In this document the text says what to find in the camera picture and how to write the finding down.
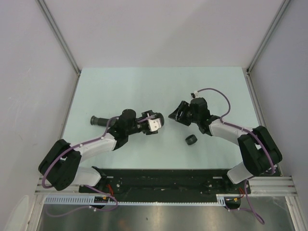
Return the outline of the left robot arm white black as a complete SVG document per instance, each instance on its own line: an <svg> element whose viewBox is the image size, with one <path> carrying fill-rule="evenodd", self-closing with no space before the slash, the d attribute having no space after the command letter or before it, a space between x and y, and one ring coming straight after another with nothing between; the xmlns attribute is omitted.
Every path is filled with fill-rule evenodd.
<svg viewBox="0 0 308 231"><path fill-rule="evenodd" d="M102 192L106 188L104 174L96 167L82 167L80 164L97 155L123 147L131 135L157 134L164 125L164 117L152 110L137 117L134 110L125 109L121 115L110 119L93 116L90 123L104 127L104 133L75 145L60 139L44 157L38 167L43 176L41 185L44 189L62 191L70 185L87 185L95 192Z"/></svg>

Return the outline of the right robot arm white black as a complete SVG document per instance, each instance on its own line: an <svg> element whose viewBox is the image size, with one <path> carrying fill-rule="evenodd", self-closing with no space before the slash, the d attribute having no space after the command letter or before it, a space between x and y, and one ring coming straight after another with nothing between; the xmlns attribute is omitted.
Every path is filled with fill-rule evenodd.
<svg viewBox="0 0 308 231"><path fill-rule="evenodd" d="M282 161L282 154L266 127L248 129L223 121L210 113L204 98L194 98L190 103L181 101L168 117L186 126L194 123L201 133L239 146L243 161L230 169L222 181L222 188L227 193L235 192L244 180L268 170L274 173L274 166Z"/></svg>

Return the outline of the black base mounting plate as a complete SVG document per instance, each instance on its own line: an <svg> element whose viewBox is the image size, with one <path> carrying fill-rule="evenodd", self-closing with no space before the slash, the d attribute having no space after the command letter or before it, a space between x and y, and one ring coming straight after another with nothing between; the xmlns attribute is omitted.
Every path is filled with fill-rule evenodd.
<svg viewBox="0 0 308 231"><path fill-rule="evenodd" d="M206 203L217 194L238 195L251 192L249 184L233 184L227 169L101 169L104 174L95 189L119 202Z"/></svg>

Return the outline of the aluminium extrusion rail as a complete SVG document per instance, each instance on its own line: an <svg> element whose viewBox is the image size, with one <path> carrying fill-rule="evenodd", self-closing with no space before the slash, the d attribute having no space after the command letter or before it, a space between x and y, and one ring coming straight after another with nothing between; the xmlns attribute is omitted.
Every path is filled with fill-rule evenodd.
<svg viewBox="0 0 308 231"><path fill-rule="evenodd" d="M253 196L297 196L292 177L255 177L248 182Z"/></svg>

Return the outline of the left aluminium frame post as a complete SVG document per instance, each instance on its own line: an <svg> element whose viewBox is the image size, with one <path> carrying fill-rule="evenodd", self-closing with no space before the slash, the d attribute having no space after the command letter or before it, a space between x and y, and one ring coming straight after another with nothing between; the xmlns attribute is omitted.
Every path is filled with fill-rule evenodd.
<svg viewBox="0 0 308 231"><path fill-rule="evenodd" d="M69 61L71 67L73 68L75 74L79 77L81 73L81 69L79 68L76 59L74 58L71 49L69 48L54 16L52 15L51 10L49 9L45 0L35 0L39 9L41 10L46 22L48 23L52 33L54 34L58 44L63 50L67 60Z"/></svg>

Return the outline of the aluminium frame post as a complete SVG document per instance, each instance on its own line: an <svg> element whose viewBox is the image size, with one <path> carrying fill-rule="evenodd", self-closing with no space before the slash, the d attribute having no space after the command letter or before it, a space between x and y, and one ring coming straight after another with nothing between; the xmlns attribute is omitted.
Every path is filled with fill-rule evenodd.
<svg viewBox="0 0 308 231"><path fill-rule="evenodd" d="M35 0L39 9L41 10L46 22L48 23L52 33L54 34L58 44L63 50L67 60L69 61L71 67L73 68L75 74L79 77L81 73L81 69L79 68L76 59L74 58L71 49L69 48L54 16L52 15L51 10L49 9L45 0Z"/></svg>
<svg viewBox="0 0 308 231"><path fill-rule="evenodd" d="M270 23L263 39L261 40L260 45L258 46L255 54L253 55L252 60L250 61L249 65L246 68L247 74L250 74L253 70L254 66L256 65L258 59L262 55L263 51L265 50L267 44L269 43L271 37L273 36L275 30L278 28L282 18L284 17L284 14L286 13L290 3L292 3L292 0L283 0L281 5L279 6L272 22Z"/></svg>

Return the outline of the right aluminium frame post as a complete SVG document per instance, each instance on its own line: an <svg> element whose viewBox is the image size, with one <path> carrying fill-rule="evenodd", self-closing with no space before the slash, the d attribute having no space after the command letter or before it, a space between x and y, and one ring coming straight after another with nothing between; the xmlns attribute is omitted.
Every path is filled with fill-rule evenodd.
<svg viewBox="0 0 308 231"><path fill-rule="evenodd" d="M260 45L258 46L255 54L253 55L252 60L250 61L249 65L246 68L247 74L250 74L253 70L254 66L256 65L258 59L262 55L263 51L265 50L267 44L269 43L271 37L273 36L275 30L278 28L282 18L284 17L284 14L286 13L290 3L292 3L292 0L283 0L281 5L279 6L272 22L270 23L263 39L261 40Z"/></svg>

